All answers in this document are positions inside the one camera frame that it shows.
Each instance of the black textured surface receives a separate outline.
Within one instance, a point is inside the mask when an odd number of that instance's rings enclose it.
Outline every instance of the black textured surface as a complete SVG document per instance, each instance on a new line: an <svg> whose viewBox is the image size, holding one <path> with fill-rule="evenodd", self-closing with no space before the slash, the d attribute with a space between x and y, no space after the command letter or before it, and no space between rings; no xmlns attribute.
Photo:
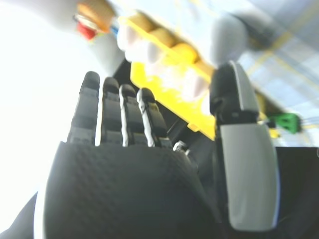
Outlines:
<svg viewBox="0 0 319 239"><path fill-rule="evenodd" d="M61 143L47 184L47 239L210 239L216 230L184 154Z"/></svg>

